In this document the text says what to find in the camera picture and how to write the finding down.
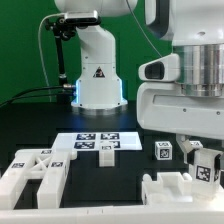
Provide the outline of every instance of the silver cylinder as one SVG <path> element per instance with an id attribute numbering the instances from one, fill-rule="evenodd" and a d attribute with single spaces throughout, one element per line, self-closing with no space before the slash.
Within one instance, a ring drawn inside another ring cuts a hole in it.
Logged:
<path id="1" fill-rule="evenodd" d="M 180 57 L 182 93 L 187 96 L 221 96 L 224 84 L 224 44 L 174 47 Z"/>

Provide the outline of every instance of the white cube with markers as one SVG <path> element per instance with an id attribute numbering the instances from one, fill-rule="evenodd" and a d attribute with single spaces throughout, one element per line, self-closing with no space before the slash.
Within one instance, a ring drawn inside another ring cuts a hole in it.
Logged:
<path id="1" fill-rule="evenodd" d="M 157 160 L 172 160 L 173 146 L 169 141 L 155 142 L 155 156 Z"/>
<path id="2" fill-rule="evenodd" d="M 200 149 L 203 148 L 203 145 L 201 144 L 200 141 L 190 141 L 193 149 Z"/>
<path id="3" fill-rule="evenodd" d="M 99 148 L 99 167 L 115 166 L 114 144 L 109 141 L 104 141 Z"/>

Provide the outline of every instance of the cable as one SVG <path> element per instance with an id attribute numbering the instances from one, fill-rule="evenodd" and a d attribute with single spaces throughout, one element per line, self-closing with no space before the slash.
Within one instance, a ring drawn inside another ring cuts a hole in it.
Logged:
<path id="1" fill-rule="evenodd" d="M 41 88 L 33 88 L 33 89 L 27 89 L 25 91 L 22 91 L 20 93 L 17 93 L 15 96 L 13 96 L 12 98 L 15 97 L 20 97 L 22 95 L 25 95 L 27 93 L 31 93 L 31 92 L 36 92 L 36 91 L 43 91 L 43 90 L 52 90 L 52 89 L 63 89 L 63 86 L 47 86 L 47 87 L 41 87 Z"/>
<path id="2" fill-rule="evenodd" d="M 11 98 L 10 100 L 6 100 L 5 102 L 0 104 L 0 108 L 3 107 L 4 105 L 7 105 L 9 103 L 12 103 L 15 100 L 20 100 L 20 99 L 27 99 L 27 98 L 34 98 L 34 97 L 49 97 L 49 96 L 56 96 L 57 94 L 44 94 L 44 95 L 35 95 L 35 96 L 21 96 L 21 97 L 14 97 Z"/>
<path id="3" fill-rule="evenodd" d="M 57 13 L 57 14 L 52 14 L 52 15 L 44 17 L 40 23 L 39 30 L 38 30 L 38 46 L 39 46 L 39 52 L 40 52 L 41 65 L 42 65 L 45 82 L 48 87 L 50 87 L 50 84 L 49 84 L 49 79 L 48 79 L 48 75 L 47 75 L 47 71 L 46 71 L 46 67 L 45 67 L 45 63 L 44 63 L 43 49 L 42 49 L 42 44 L 41 44 L 41 29 L 42 29 L 43 23 L 46 19 L 49 19 L 52 17 L 59 17 L 59 16 L 63 16 L 63 15 L 64 15 L 64 13 Z M 50 98 L 50 102 L 52 102 L 52 98 L 50 95 L 51 95 L 51 91 L 49 90 L 49 98 Z"/>
<path id="4" fill-rule="evenodd" d="M 137 23 L 137 25 L 138 25 L 140 31 L 142 32 L 142 34 L 144 35 L 144 37 L 146 38 L 146 40 L 148 41 L 148 43 L 150 44 L 150 46 L 153 48 L 153 50 L 159 55 L 160 58 L 162 58 L 163 56 L 160 54 L 160 52 L 156 49 L 156 47 L 153 45 L 153 43 L 152 43 L 152 42 L 149 40 L 149 38 L 147 37 L 145 31 L 143 30 L 143 28 L 142 28 L 142 26 L 140 25 L 140 23 L 139 23 L 137 17 L 135 16 L 135 14 L 134 14 L 134 12 L 133 12 L 133 10 L 132 10 L 132 8 L 131 8 L 131 6 L 130 6 L 128 0 L 126 0 L 126 2 L 127 2 L 128 8 L 129 8 L 129 10 L 130 10 L 132 16 L 134 17 L 135 22 Z"/>

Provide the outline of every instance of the green backdrop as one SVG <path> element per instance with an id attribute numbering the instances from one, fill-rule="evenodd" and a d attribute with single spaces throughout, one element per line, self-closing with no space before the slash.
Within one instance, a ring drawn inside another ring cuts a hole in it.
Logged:
<path id="1" fill-rule="evenodd" d="M 0 102 L 18 92 L 46 86 L 38 51 L 37 34 L 41 20 L 57 13 L 54 0 L 0 1 Z M 144 25 L 144 0 L 139 0 L 135 14 L 149 39 L 162 55 L 171 51 L 169 42 L 156 40 Z M 116 38 L 117 74 L 124 80 L 124 97 L 135 100 L 141 84 L 138 68 L 158 56 L 145 40 L 132 15 L 103 18 L 102 26 Z M 51 85 L 58 84 L 56 48 L 52 32 L 42 31 L 46 69 Z M 78 37 L 63 42 L 66 72 L 74 82 L 81 72 Z"/>

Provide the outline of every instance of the black tabletop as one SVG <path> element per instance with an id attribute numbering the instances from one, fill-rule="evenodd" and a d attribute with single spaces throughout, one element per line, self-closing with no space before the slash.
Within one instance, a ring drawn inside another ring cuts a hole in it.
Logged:
<path id="1" fill-rule="evenodd" d="M 19 149 L 51 148 L 58 133 L 137 131 L 142 151 L 116 151 L 115 167 L 100 168 L 97 152 L 79 152 L 70 163 L 61 207 L 141 204 L 141 180 L 148 173 L 184 173 L 187 165 L 175 135 L 143 130 L 137 123 L 136 103 L 128 110 L 104 117 L 74 114 L 70 105 L 56 103 L 19 103 L 0 109 L 0 166 L 2 173 Z M 155 158 L 155 141 L 170 141 L 173 159 Z M 221 143 L 203 139 L 205 146 L 221 147 Z M 28 181 L 16 209 L 37 208 L 36 193 L 41 180 Z"/>

